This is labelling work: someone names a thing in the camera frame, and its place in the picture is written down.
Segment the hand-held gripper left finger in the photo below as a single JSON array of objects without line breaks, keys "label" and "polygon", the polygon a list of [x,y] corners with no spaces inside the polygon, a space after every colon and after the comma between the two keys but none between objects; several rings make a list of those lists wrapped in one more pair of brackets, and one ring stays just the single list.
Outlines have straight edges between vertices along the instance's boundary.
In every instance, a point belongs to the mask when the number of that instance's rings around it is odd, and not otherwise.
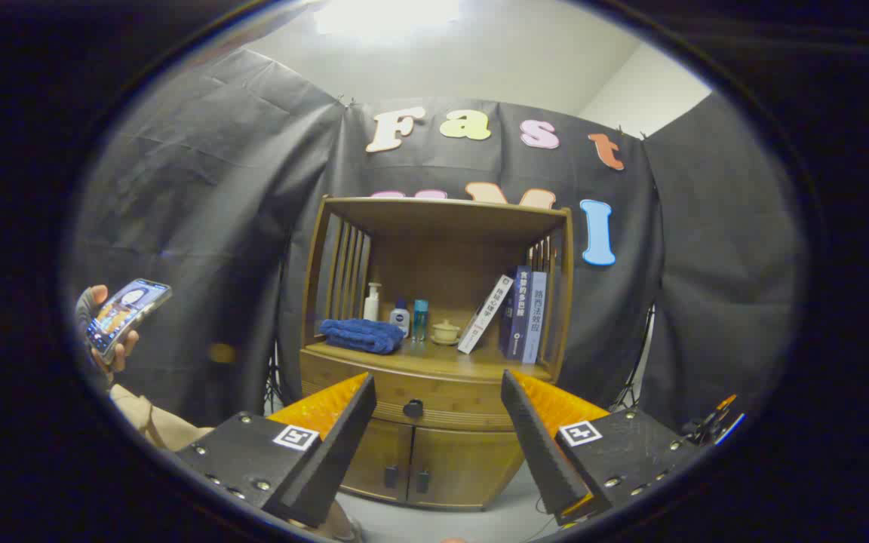
[{"label": "hand-held gripper left finger", "polygon": [[270,416],[236,413],[177,456],[239,501],[320,526],[372,419],[374,381],[360,373]]}]

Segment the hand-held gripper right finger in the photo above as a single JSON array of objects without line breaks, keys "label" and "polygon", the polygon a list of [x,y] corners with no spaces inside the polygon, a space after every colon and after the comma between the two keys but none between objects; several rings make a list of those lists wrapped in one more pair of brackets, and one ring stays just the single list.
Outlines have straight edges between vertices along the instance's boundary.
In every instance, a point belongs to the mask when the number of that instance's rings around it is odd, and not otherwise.
[{"label": "hand-held gripper right finger", "polygon": [[701,454],[642,410],[610,413],[517,371],[502,374],[501,399],[545,512],[559,526],[629,505]]}]

